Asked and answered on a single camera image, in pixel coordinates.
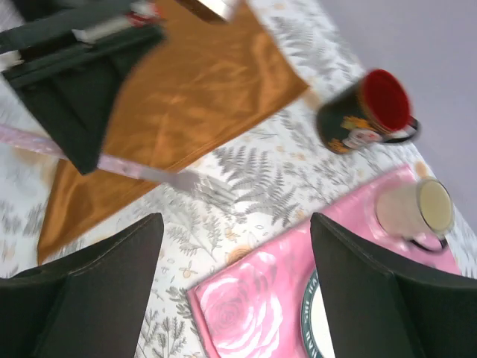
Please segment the rose print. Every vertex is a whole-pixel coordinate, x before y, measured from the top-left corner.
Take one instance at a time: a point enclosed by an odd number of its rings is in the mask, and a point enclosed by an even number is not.
[[[209,332],[220,357],[272,357],[283,321],[273,290],[276,258],[258,252],[238,271],[240,275],[225,274],[208,285],[202,295],[200,305]]]

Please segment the plate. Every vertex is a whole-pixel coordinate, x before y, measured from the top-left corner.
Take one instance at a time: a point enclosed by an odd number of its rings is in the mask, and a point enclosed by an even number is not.
[[[306,353],[310,358],[335,358],[316,270],[310,277],[303,296],[301,333]]]

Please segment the tablecloth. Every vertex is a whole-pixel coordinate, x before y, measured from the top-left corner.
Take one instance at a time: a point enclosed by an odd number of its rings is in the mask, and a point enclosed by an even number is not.
[[[319,3],[252,0],[250,5],[297,73],[323,100],[363,74]],[[10,3],[0,0],[0,28],[18,24]],[[41,131],[4,81],[0,121]],[[191,166],[234,186],[240,200],[231,213],[162,185],[59,254],[91,245],[148,213],[163,214],[165,237],[137,357],[204,357],[186,299],[188,288],[394,166],[411,163],[418,172],[430,173],[413,144],[375,145],[343,157],[332,154],[320,144],[314,123],[314,105],[301,98]],[[2,277],[35,266],[55,165],[55,159],[0,145]],[[252,198],[259,200],[251,204]],[[458,210],[447,239],[462,272],[477,277],[477,240]]]

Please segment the black napkin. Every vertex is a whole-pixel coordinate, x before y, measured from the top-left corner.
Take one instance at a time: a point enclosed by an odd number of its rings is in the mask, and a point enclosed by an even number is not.
[[[72,30],[126,14],[131,2],[16,0],[19,12],[36,21],[0,33],[0,54],[19,51],[25,61],[3,76],[81,174],[98,165],[124,79],[164,35],[158,25],[147,24],[87,45]]]
[[[477,357],[477,280],[421,265],[312,216],[336,358]]]
[[[1,358],[133,358],[164,225],[151,214],[67,257],[0,280]]]

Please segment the white wall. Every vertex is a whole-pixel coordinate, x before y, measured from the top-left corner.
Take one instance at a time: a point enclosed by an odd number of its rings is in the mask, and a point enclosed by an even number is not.
[[[416,146],[477,230],[477,0],[319,0],[367,67],[394,73]]]

